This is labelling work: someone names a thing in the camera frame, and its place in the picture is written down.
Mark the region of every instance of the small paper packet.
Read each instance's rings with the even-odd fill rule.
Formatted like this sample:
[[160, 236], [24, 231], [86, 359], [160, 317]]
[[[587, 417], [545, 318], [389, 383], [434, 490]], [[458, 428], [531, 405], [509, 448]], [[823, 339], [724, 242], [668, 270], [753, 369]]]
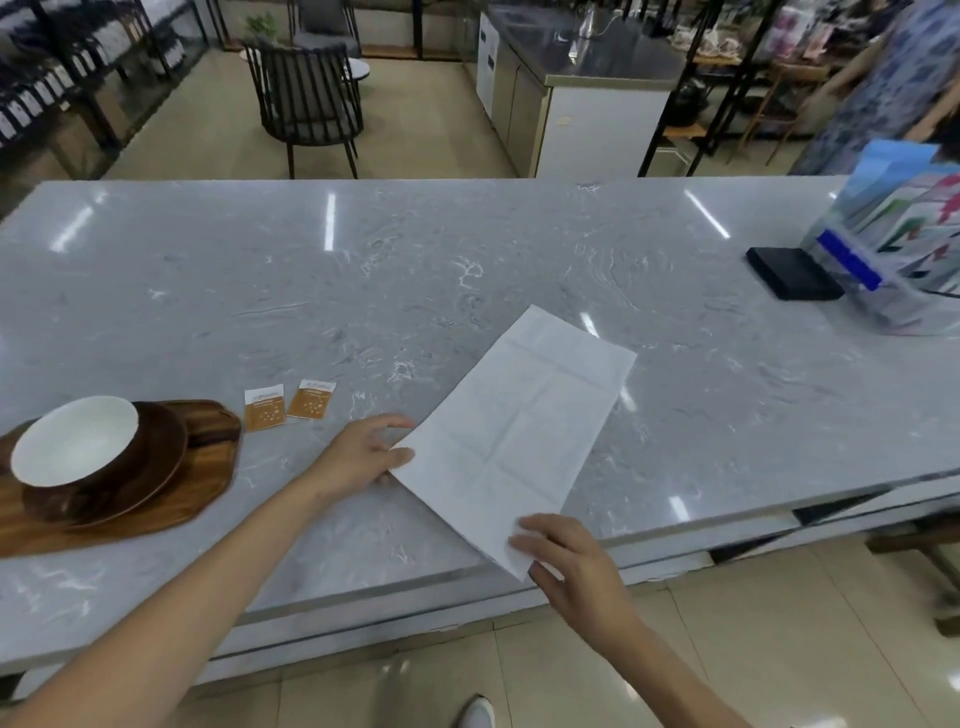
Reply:
[[304, 379], [290, 402], [287, 414], [291, 417], [300, 417], [305, 420], [322, 420], [326, 405], [333, 396], [337, 383], [334, 381], [317, 381]]
[[248, 432], [283, 425], [287, 416], [283, 413], [283, 385], [248, 389], [243, 393], [244, 421]]

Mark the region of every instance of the chair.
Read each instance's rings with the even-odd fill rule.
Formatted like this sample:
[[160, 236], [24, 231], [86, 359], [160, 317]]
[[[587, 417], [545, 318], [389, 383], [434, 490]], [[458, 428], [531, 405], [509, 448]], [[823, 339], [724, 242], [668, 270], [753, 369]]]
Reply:
[[287, 0], [287, 24], [298, 48], [323, 50], [344, 43], [351, 58], [363, 55], [352, 0]]
[[[774, 160], [774, 157], [780, 152], [780, 147], [790, 138], [797, 126], [798, 110], [806, 94], [812, 93], [817, 86], [825, 82], [829, 76], [830, 68], [826, 65], [808, 65], [803, 63], [788, 63], [785, 61], [774, 61], [770, 66], [770, 90], [767, 95], [760, 97], [748, 96], [740, 105], [740, 110], [745, 113], [751, 113], [753, 116], [740, 141], [737, 142], [736, 149], [727, 160], [727, 164], [733, 161], [733, 158], [743, 151], [743, 148], [750, 141], [750, 137], [756, 132], [761, 124], [772, 124], [784, 127], [783, 136], [777, 142], [777, 148], [774, 149], [770, 158], [767, 159], [767, 166]], [[777, 92], [781, 88], [786, 89], [790, 104], [785, 104], [778, 96]]]
[[353, 178], [358, 179], [353, 140], [363, 131], [363, 117], [346, 47], [305, 50], [262, 42], [245, 47], [260, 123], [270, 136], [286, 143], [290, 179], [295, 178], [294, 146], [333, 144], [344, 145]]

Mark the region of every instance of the gray cushion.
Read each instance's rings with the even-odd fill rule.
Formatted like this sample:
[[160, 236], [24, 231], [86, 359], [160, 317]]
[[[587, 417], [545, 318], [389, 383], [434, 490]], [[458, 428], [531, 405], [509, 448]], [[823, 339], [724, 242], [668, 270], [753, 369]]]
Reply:
[[332, 48], [335, 45], [341, 44], [347, 46], [348, 56], [355, 59], [360, 58], [360, 44], [353, 36], [321, 35], [317, 33], [307, 33], [305, 31], [299, 31], [294, 34], [294, 45], [298, 48], [307, 48], [316, 51]]
[[343, 0], [299, 0], [300, 25], [307, 33], [327, 36], [349, 34]]

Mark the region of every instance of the left hand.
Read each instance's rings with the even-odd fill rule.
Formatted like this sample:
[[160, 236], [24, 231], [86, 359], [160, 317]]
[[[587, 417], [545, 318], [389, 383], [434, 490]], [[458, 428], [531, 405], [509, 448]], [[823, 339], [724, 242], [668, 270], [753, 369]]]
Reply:
[[913, 129], [906, 133], [903, 139], [905, 141], [917, 141], [924, 143], [929, 141], [930, 137], [932, 137], [933, 133], [936, 131], [936, 124], [928, 122], [926, 119], [921, 119]]
[[414, 459], [410, 448], [391, 449], [380, 437], [384, 427], [415, 427], [409, 417], [376, 415], [354, 420], [341, 430], [320, 457], [298, 478], [317, 496], [335, 502], [362, 490], [392, 468]]

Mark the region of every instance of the floral dress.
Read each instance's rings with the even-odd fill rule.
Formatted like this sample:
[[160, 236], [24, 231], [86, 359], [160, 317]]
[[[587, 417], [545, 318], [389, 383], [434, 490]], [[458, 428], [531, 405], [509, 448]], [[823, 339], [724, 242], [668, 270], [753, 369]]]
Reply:
[[848, 175], [871, 140], [903, 138], [924, 118], [960, 68], [960, 2], [917, 0], [886, 43], [791, 175]]

